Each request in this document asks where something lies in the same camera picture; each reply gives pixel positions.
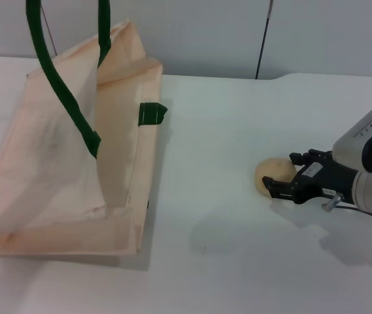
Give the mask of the round egg yolk pastry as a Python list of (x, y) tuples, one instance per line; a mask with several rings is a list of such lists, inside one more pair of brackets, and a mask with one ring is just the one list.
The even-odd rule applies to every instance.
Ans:
[(258, 164), (254, 173), (254, 181), (257, 191), (270, 198), (271, 195), (265, 187), (263, 177), (271, 177), (276, 181), (290, 183), (295, 177), (297, 169), (289, 159), (268, 158)]

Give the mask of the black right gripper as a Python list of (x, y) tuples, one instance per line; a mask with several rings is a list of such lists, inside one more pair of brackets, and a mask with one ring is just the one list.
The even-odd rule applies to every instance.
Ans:
[(293, 200), (296, 204), (313, 198), (331, 199), (336, 194), (353, 204), (352, 187), (357, 171), (335, 162), (330, 152), (309, 150), (289, 155), (294, 166), (301, 166), (290, 183), (264, 176), (262, 182), (273, 199)]

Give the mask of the cream handbag with green handles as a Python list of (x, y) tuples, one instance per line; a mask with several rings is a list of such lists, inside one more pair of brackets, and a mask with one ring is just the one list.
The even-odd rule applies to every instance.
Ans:
[(40, 66), (14, 89), (0, 62), (0, 256), (135, 254), (152, 186), (162, 64), (131, 22), (49, 54), (41, 0), (25, 0)]

